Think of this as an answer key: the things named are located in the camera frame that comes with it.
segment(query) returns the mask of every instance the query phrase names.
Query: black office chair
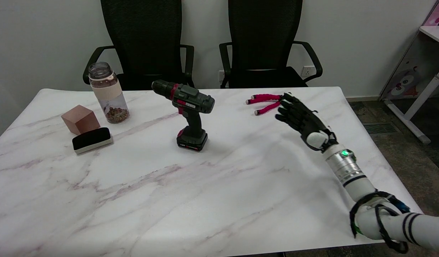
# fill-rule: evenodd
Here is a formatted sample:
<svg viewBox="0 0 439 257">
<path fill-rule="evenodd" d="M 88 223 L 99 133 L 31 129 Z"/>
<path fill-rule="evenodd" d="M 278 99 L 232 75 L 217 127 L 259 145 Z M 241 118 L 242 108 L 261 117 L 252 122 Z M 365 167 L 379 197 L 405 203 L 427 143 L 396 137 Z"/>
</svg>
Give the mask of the black office chair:
<svg viewBox="0 0 439 257">
<path fill-rule="evenodd" d="M 221 88 L 306 87 L 323 69 L 307 42 L 294 41 L 301 19 L 302 0 L 229 0 L 232 42 L 219 45 L 224 67 Z M 310 55 L 316 75 L 304 80 L 286 67 L 293 44 Z M 232 45 L 232 69 L 227 46 Z"/>
<path fill-rule="evenodd" d="M 180 45 L 181 0 L 101 0 L 101 4 L 113 45 L 94 51 L 83 74 L 86 84 L 89 65 L 97 62 L 104 49 L 116 49 L 123 67 L 123 74 L 118 74 L 123 90 L 151 90 L 151 83 L 158 79 L 194 87 L 194 47 Z M 181 47 L 186 48 L 184 73 Z"/>
</svg>

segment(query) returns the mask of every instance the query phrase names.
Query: black strap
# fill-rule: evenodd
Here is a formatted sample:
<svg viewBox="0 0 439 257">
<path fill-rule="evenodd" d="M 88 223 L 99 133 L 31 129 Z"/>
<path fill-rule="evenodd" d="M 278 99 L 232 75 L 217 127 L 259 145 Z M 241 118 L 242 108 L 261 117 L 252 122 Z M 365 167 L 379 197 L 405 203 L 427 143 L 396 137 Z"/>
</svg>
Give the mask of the black strap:
<svg viewBox="0 0 439 257">
<path fill-rule="evenodd" d="M 415 216 L 412 217 L 412 219 L 410 219 L 410 222 L 408 223 L 408 234 L 410 235 L 410 238 L 412 239 L 413 243 L 420 246 L 416 241 L 415 238 L 413 237 L 413 233 L 412 233 L 412 225 L 413 222 L 415 221 L 415 218 L 418 217 L 420 214 L 416 214 Z"/>
<path fill-rule="evenodd" d="M 365 178 L 365 177 L 367 177 L 367 176 L 365 176 L 365 175 L 361 175 L 361 176 L 355 177 L 355 178 L 353 178 L 353 179 L 350 179 L 350 180 L 348 180 L 347 182 L 345 182 L 345 184 L 343 184 L 343 187 L 346 187 L 348 184 L 350 184 L 350 183 L 353 182 L 353 181 L 356 181 L 356 180 L 358 180 L 358 179 L 362 179 L 362 178 Z"/>
<path fill-rule="evenodd" d="M 377 205 L 377 206 L 375 206 L 375 216 L 377 218 L 378 227 L 380 228 L 381 237 L 383 238 L 383 240 L 386 243 L 386 245 L 389 248 L 394 249 L 396 252 L 407 253 L 408 252 L 408 244 L 407 244 L 407 242 L 401 242 L 401 241 L 394 242 L 389 237 L 388 232 L 386 231 L 386 229 L 383 226 L 383 223 L 381 222 L 380 210 L 386 210 L 391 216 L 397 216 L 397 215 L 399 215 L 399 213 L 397 213 L 393 209 L 391 209 L 389 207 L 386 207 L 384 205 Z"/>
<path fill-rule="evenodd" d="M 387 192 L 383 192 L 383 191 L 378 191 L 378 189 L 373 192 L 370 193 L 368 195 L 363 196 L 360 200 L 358 200 L 358 202 L 355 203 L 355 205 L 353 206 L 353 208 L 351 208 L 350 211 L 350 227 L 351 227 L 351 232 L 353 233 L 353 236 L 356 238 L 357 235 L 357 231 L 356 231 L 356 225 L 355 225 L 355 215 L 358 212 L 359 208 L 367 203 L 368 201 L 372 200 L 374 197 L 383 197 L 385 199 L 387 199 L 392 205 L 394 205 L 397 209 L 399 209 L 399 211 L 401 211 L 401 213 L 408 213 L 409 212 L 409 208 L 408 206 L 406 206 L 404 203 L 402 203 L 400 200 L 398 200 L 394 195 L 389 194 Z M 379 208 L 384 208 L 385 210 L 387 210 L 391 215 L 393 215 L 393 213 L 396 213 L 394 210 L 392 210 L 391 208 L 388 208 L 384 205 L 377 205 L 375 207 L 375 213 L 379 214 Z M 379 216 L 377 216 L 377 221 L 378 221 L 378 225 L 381 223 L 381 219 L 379 218 Z M 391 240 L 391 238 L 389 237 L 388 233 L 386 232 L 386 230 L 383 227 L 383 223 L 381 223 L 381 227 L 380 227 L 380 233 L 383 237 L 383 240 L 389 241 L 386 242 L 386 244 L 388 245 L 388 247 L 396 250 L 399 253 L 402 253 L 404 251 L 408 251 L 408 245 L 406 242 L 402 242 L 402 243 L 396 243 L 393 242 Z"/>
<path fill-rule="evenodd" d="M 412 241 L 409 239 L 409 237 L 408 237 L 408 235 L 407 235 L 407 229 L 405 229 L 405 224 L 407 223 L 407 219 L 408 219 L 410 216 L 412 216 L 413 214 L 415 214 L 415 213 L 410 213 L 409 215 L 407 215 L 407 216 L 404 218 L 404 222 L 402 222 L 402 230 L 404 231 L 404 236 L 405 236 L 405 238 L 407 239 L 407 241 L 409 241 L 410 243 L 412 243 Z"/>
</svg>

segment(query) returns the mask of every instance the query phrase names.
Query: white wall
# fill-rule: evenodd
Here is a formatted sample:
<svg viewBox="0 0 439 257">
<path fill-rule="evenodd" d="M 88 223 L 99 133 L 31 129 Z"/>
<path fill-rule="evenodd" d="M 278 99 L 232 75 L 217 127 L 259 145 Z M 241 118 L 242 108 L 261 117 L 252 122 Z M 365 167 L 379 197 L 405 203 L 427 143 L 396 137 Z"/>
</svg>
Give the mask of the white wall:
<svg viewBox="0 0 439 257">
<path fill-rule="evenodd" d="M 306 0 L 296 40 L 309 42 L 324 68 L 309 86 L 377 96 L 434 3 Z M 227 0 L 183 0 L 182 44 L 196 48 L 199 88 L 219 87 L 218 45 L 230 40 Z M 0 0 L 0 94 L 11 99 L 0 102 L 0 134 L 41 88 L 87 90 L 84 66 L 97 46 L 109 44 L 99 0 Z M 120 71 L 113 50 L 102 60 Z M 288 64 L 300 71 L 311 62 L 294 46 Z"/>
</svg>

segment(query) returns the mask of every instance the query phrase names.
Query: wall socket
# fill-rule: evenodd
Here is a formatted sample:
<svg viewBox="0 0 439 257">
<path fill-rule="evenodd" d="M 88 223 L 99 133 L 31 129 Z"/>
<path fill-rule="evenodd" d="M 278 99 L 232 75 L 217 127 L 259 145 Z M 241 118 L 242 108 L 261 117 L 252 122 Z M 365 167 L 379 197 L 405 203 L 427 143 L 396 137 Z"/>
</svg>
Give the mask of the wall socket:
<svg viewBox="0 0 439 257">
<path fill-rule="evenodd" d="M 314 68 L 314 66 L 304 66 L 304 68 L 302 69 L 301 77 L 309 77 L 315 74 L 316 69 Z"/>
<path fill-rule="evenodd" d="M 220 84 L 222 84 L 223 80 L 224 80 L 224 70 L 220 70 L 218 71 L 218 81 Z"/>
</svg>

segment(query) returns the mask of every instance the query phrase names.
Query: white desk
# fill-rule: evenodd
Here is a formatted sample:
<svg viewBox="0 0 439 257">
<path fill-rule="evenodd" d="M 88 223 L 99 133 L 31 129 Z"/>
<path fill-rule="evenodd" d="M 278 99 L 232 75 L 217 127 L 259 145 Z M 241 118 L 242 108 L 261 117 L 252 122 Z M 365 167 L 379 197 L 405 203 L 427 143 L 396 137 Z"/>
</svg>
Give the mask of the white desk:
<svg viewBox="0 0 439 257">
<path fill-rule="evenodd" d="M 421 212 L 338 87 L 202 90 L 200 153 L 178 148 L 186 125 L 152 91 L 125 92 L 130 120 L 106 122 L 92 92 L 44 89 L 0 137 L 0 256 L 224 257 L 369 244 L 321 153 L 245 105 L 291 91 L 355 151 L 375 187 Z M 75 155 L 61 114 L 93 109 L 114 144 Z"/>
<path fill-rule="evenodd" d="M 430 36 L 435 41 L 439 42 L 439 26 L 422 26 L 420 27 L 420 31 Z M 415 113 L 421 108 L 424 102 L 430 97 L 430 95 L 434 92 L 434 90 L 439 85 L 439 72 L 435 77 L 430 81 L 427 87 L 422 91 L 420 96 L 415 100 L 412 106 L 408 109 L 408 111 L 404 114 L 402 113 L 393 103 L 392 101 L 384 101 L 384 103 L 394 112 L 394 114 L 415 134 L 419 140 L 424 143 L 430 143 L 430 139 L 424 135 L 418 127 L 415 126 L 410 120 L 415 115 Z"/>
</svg>

